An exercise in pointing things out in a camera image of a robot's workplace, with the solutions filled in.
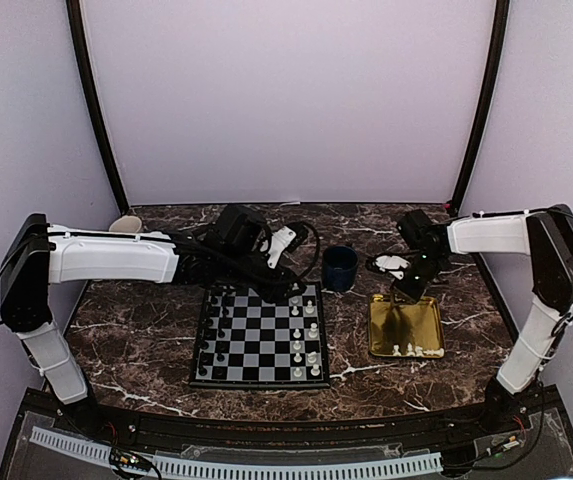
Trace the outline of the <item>black and white chessboard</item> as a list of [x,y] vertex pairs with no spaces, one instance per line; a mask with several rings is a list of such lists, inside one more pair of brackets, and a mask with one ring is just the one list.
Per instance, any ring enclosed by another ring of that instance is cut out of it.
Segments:
[[[217,287],[204,293],[196,332],[189,385],[198,388],[241,390],[325,389],[330,386],[329,354],[325,332],[322,289],[319,282],[306,285],[298,305],[290,299],[270,304],[251,288]],[[311,300],[315,311],[305,312]],[[293,306],[298,316],[291,316]],[[308,337],[312,323],[319,329],[317,339]],[[293,332],[300,329],[301,337]],[[301,349],[293,349],[299,340]],[[317,360],[307,360],[306,341],[319,342]],[[300,353],[302,361],[292,357]],[[320,366],[318,376],[311,375]],[[293,376],[300,367],[302,376]]]

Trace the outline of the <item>white chess king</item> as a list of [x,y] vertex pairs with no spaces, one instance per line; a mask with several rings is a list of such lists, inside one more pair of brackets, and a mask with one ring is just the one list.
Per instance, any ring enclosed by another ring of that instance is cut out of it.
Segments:
[[319,336],[319,329],[316,323],[312,323],[310,329],[308,330],[308,337],[310,339],[317,339]]

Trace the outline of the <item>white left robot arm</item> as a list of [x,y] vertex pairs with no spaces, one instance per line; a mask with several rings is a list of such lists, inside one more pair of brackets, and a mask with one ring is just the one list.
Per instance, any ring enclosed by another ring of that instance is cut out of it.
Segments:
[[281,256],[305,237],[293,226],[273,231],[261,215],[236,206],[210,224],[176,233],[78,230],[31,214],[0,266],[0,325],[20,339],[55,397],[69,405],[69,421],[86,436],[97,436],[107,427],[107,415],[90,400],[90,383],[55,324],[51,285],[244,285],[276,303],[304,289],[307,274],[282,265]]

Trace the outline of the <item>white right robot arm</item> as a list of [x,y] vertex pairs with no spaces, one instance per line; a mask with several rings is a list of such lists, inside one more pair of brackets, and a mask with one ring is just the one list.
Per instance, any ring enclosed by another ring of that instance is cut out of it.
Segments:
[[410,264],[392,283],[393,294],[418,302],[453,255],[496,253],[529,257],[533,299],[518,339],[495,382],[515,395],[524,391],[573,322],[573,212],[565,204],[515,212],[475,213],[433,222],[423,211],[397,224],[414,251]]

